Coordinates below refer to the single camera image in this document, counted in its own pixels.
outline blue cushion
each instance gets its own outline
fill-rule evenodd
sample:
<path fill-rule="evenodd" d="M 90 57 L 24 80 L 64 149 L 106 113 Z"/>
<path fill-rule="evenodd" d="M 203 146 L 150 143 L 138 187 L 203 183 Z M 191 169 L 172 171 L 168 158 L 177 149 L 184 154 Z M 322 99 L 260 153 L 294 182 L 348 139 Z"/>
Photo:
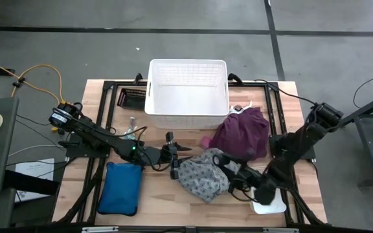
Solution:
<path fill-rule="evenodd" d="M 134 216 L 141 194 L 142 167 L 112 162 L 106 167 L 106 180 L 97 212 Z"/>

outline white plastic basket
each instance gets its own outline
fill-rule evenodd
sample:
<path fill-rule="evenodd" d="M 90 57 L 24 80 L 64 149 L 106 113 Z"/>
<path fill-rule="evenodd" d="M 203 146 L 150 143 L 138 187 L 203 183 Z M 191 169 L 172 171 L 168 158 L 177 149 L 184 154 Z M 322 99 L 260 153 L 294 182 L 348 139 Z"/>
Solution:
<path fill-rule="evenodd" d="M 145 112 L 161 129 L 216 129 L 229 112 L 227 65 L 221 60 L 152 60 Z"/>

